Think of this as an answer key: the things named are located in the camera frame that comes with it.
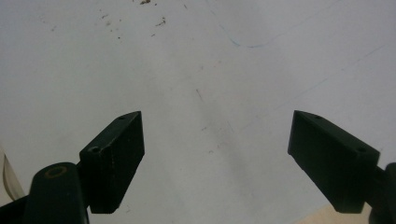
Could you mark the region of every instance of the black plastic part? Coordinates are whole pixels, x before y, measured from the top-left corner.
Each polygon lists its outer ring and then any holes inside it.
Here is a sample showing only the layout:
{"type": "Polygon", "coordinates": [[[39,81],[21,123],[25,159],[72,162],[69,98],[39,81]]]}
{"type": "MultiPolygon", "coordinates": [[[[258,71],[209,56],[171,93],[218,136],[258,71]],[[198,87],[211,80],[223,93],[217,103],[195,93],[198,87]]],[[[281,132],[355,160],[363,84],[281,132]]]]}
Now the black plastic part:
{"type": "Polygon", "coordinates": [[[2,224],[20,224],[22,223],[22,216],[25,210],[27,196],[19,198],[18,200],[8,203],[0,207],[0,223],[2,224]]]}
{"type": "Polygon", "coordinates": [[[22,223],[89,223],[75,164],[53,164],[35,175],[22,223]]]}
{"type": "Polygon", "coordinates": [[[126,114],[111,122],[79,153],[79,170],[94,214],[119,206],[145,154],[142,116],[126,114]]]}
{"type": "Polygon", "coordinates": [[[393,223],[396,223],[396,163],[388,164],[385,169],[387,179],[386,193],[389,205],[389,213],[392,217],[393,223]]]}
{"type": "Polygon", "coordinates": [[[340,213],[360,213],[379,152],[328,120],[295,111],[289,154],[340,213]]]}

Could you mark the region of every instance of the white surface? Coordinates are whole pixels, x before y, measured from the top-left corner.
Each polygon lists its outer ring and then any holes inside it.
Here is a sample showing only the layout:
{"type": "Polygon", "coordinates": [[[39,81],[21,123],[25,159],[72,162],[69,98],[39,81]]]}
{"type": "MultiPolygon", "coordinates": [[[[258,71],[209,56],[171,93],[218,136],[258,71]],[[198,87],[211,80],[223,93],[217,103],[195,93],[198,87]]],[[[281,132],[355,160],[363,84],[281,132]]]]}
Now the white surface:
{"type": "Polygon", "coordinates": [[[287,154],[294,109],[396,161],[392,0],[4,0],[0,28],[0,142],[26,192],[143,112],[147,154],[118,212],[92,223],[317,210],[325,198],[287,154]]]}
{"type": "Polygon", "coordinates": [[[2,148],[0,148],[0,206],[12,202],[11,198],[8,196],[6,185],[3,179],[5,160],[6,156],[4,155],[4,151],[2,148]]]}

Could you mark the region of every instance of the wooden surface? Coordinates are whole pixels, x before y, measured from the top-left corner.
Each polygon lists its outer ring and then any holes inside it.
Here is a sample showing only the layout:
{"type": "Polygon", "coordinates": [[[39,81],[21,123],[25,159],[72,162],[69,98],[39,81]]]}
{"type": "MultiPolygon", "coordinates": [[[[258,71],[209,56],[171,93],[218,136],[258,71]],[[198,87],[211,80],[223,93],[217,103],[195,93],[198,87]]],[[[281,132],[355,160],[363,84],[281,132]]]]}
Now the wooden surface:
{"type": "Polygon", "coordinates": [[[367,224],[370,211],[370,205],[366,204],[361,214],[341,214],[329,204],[295,224],[367,224]]]}

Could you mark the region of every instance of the screw hole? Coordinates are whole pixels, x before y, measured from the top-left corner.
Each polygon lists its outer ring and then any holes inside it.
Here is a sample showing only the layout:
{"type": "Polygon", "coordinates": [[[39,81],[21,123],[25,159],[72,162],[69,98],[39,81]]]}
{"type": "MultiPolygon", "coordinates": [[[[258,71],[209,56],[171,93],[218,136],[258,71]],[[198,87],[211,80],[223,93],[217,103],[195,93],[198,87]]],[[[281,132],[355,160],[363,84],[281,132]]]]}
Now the screw hole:
{"type": "Polygon", "coordinates": [[[98,153],[98,152],[100,152],[100,148],[99,147],[91,147],[90,149],[88,149],[88,151],[93,152],[93,153],[98,153]]]}
{"type": "Polygon", "coordinates": [[[44,176],[47,179],[52,179],[52,178],[56,178],[58,176],[61,176],[61,175],[63,175],[66,172],[67,172],[67,168],[66,167],[64,167],[64,166],[56,166],[56,167],[53,167],[53,168],[49,169],[44,174],[44,176]]]}
{"type": "Polygon", "coordinates": [[[361,152],[361,153],[362,153],[362,152],[366,152],[366,148],[364,148],[364,147],[358,147],[358,151],[361,152]]]}

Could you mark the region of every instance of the scratch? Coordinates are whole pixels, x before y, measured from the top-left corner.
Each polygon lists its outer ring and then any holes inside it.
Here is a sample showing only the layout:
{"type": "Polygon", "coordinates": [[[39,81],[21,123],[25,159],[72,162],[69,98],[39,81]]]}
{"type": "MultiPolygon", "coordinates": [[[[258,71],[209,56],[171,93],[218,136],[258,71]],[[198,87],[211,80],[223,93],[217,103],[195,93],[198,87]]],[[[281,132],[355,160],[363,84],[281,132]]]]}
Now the scratch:
{"type": "Polygon", "coordinates": [[[227,32],[227,30],[224,28],[224,26],[222,26],[221,24],[219,25],[221,27],[221,29],[224,31],[224,33],[227,35],[227,37],[231,40],[231,42],[233,42],[233,44],[237,47],[240,47],[241,45],[234,41],[233,38],[230,36],[230,34],[227,32]]]}
{"type": "MultiPolygon", "coordinates": [[[[336,1],[332,2],[331,4],[329,4],[328,6],[326,6],[325,8],[322,8],[322,9],[318,10],[318,11],[317,11],[316,13],[314,13],[313,15],[311,15],[311,16],[305,18],[304,20],[300,21],[299,23],[297,23],[297,24],[295,24],[295,25],[292,25],[292,26],[291,26],[289,29],[287,29],[285,32],[282,32],[281,34],[278,34],[278,35],[276,35],[276,36],[270,38],[268,41],[266,41],[266,42],[263,43],[263,44],[260,44],[260,45],[251,45],[251,46],[242,46],[242,47],[244,47],[244,48],[249,48],[249,49],[263,48],[263,47],[265,47],[266,45],[269,45],[269,44],[271,44],[272,42],[274,42],[275,40],[277,40],[278,38],[280,38],[282,35],[285,35],[285,34],[289,33],[290,31],[294,30],[295,28],[297,28],[297,27],[303,25],[304,23],[306,23],[306,22],[312,20],[313,18],[315,18],[315,17],[316,17],[317,15],[319,15],[320,13],[322,13],[322,12],[324,12],[324,11],[326,11],[326,10],[332,8],[334,5],[336,5],[337,3],[342,2],[342,1],[344,1],[344,0],[336,0],[336,1]]],[[[219,26],[220,26],[221,29],[225,32],[225,34],[228,36],[228,38],[230,39],[230,41],[233,42],[233,44],[236,45],[237,47],[241,47],[241,44],[239,44],[238,42],[236,42],[236,41],[232,38],[232,36],[227,32],[227,30],[221,25],[221,23],[220,23],[220,21],[219,21],[219,18],[218,18],[218,16],[216,15],[216,13],[215,13],[212,9],[209,9],[209,10],[210,10],[210,12],[216,17],[216,19],[217,19],[218,22],[219,22],[219,26]]]]}
{"type": "Polygon", "coordinates": [[[347,70],[349,67],[351,67],[351,66],[353,66],[353,65],[355,65],[355,64],[357,64],[357,63],[359,63],[361,60],[363,60],[363,59],[369,57],[370,55],[372,55],[372,54],[374,54],[375,52],[379,51],[380,49],[384,48],[385,46],[386,46],[386,44],[385,44],[385,45],[382,45],[382,46],[380,46],[380,47],[378,47],[378,48],[375,48],[375,49],[373,49],[372,51],[370,51],[370,52],[364,54],[363,56],[361,56],[361,57],[360,57],[358,60],[356,60],[355,62],[350,63],[349,65],[343,67],[343,68],[341,69],[341,71],[347,70]]]}
{"type": "Polygon", "coordinates": [[[231,128],[231,131],[233,132],[233,126],[231,126],[230,121],[227,120],[228,126],[231,128]]]}
{"type": "Polygon", "coordinates": [[[199,95],[199,98],[201,99],[201,101],[203,102],[204,101],[204,99],[202,98],[202,95],[201,95],[201,93],[198,91],[198,89],[196,89],[196,91],[197,91],[197,93],[198,93],[198,95],[199,95]]]}
{"type": "Polygon", "coordinates": [[[274,111],[277,111],[279,108],[283,107],[284,105],[286,105],[286,104],[288,104],[288,103],[290,103],[290,102],[292,102],[292,101],[294,101],[294,100],[300,98],[301,96],[305,95],[307,92],[316,89],[318,86],[322,85],[322,84],[325,83],[327,80],[329,80],[328,77],[324,78],[323,80],[321,80],[321,81],[318,82],[317,84],[313,85],[313,86],[310,87],[309,89],[307,89],[307,90],[305,90],[305,91],[302,91],[302,92],[298,93],[297,95],[295,95],[294,97],[292,97],[291,99],[289,99],[287,102],[285,102],[285,103],[283,103],[283,104],[277,106],[277,107],[274,109],[274,111]]]}

